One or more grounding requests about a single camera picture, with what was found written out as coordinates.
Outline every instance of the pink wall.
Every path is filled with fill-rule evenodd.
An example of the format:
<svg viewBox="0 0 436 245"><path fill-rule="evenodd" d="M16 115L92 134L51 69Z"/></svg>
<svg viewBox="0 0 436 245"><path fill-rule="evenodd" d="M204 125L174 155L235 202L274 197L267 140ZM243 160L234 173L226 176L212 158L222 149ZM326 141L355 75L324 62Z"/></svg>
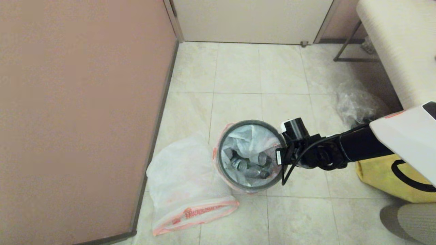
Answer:
<svg viewBox="0 0 436 245"><path fill-rule="evenodd" d="M356 6L359 0L335 0L339 1L322 38L347 38L351 35L355 25L359 21ZM359 28L354 38L364 38L366 31L363 26Z"/></svg>
<svg viewBox="0 0 436 245"><path fill-rule="evenodd" d="M0 2L0 244L130 231L175 41L160 0Z"/></svg>

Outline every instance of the black bag strap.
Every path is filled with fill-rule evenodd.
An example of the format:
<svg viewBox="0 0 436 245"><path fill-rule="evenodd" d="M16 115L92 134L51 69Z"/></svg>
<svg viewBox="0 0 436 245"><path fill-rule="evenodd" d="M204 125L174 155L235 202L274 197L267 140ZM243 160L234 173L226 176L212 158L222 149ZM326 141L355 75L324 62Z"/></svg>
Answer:
<svg viewBox="0 0 436 245"><path fill-rule="evenodd" d="M401 172L401 170L398 168L398 165L403 164L403 163L405 163L405 161L396 160L392 164L392 172L394 172L394 174L397 178L399 178L401 181L403 181L407 185L409 185L415 189L418 189L420 191L436 192L436 187L434 187L430 184L423 184L423 183L420 183L418 181L414 181L411 178L407 177L405 174L403 174L403 172Z"/></svg>

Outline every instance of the yellow bag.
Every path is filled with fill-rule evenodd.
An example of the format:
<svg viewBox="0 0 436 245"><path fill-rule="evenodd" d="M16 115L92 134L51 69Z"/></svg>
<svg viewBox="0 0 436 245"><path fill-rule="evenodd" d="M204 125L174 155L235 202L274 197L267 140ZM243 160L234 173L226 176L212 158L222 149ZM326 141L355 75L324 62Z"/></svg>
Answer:
<svg viewBox="0 0 436 245"><path fill-rule="evenodd" d="M361 181L403 200L412 203L436 202L435 192L417 190L394 175L391 166L399 159L401 158L397 155L390 155L359 161L356 164L357 175ZM399 165L399 169L415 181L430 184L424 176L408 163Z"/></svg>

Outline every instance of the trash can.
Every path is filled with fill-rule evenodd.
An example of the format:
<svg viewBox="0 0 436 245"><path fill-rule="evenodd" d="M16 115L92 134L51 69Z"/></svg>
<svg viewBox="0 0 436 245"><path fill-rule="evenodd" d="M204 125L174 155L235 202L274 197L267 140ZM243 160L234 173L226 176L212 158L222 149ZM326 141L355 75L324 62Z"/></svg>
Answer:
<svg viewBox="0 0 436 245"><path fill-rule="evenodd" d="M283 147L286 143L273 126L258 120L241 121L223 130L213 162L232 189L253 194L281 180L276 149Z"/></svg>

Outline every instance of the tile floor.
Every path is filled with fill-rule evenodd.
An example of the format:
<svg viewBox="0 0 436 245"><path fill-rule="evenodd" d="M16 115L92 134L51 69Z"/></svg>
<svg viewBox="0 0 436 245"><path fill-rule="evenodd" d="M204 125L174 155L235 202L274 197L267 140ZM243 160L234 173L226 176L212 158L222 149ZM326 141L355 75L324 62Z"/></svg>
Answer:
<svg viewBox="0 0 436 245"><path fill-rule="evenodd" d="M194 132L212 147L227 123L245 119L278 127L280 121L302 117L310 134L345 131L334 109L335 89L342 82L381 90L393 111L401 109L380 64L333 62L339 48L182 43L155 153ZM344 53L363 55L357 45ZM233 214L153 237L153 205L146 191L138 234L120 245L411 244L389 233L378 217L382 207L398 200L363 184L353 164L331 172L296 169L284 187L234 194L240 207Z"/></svg>

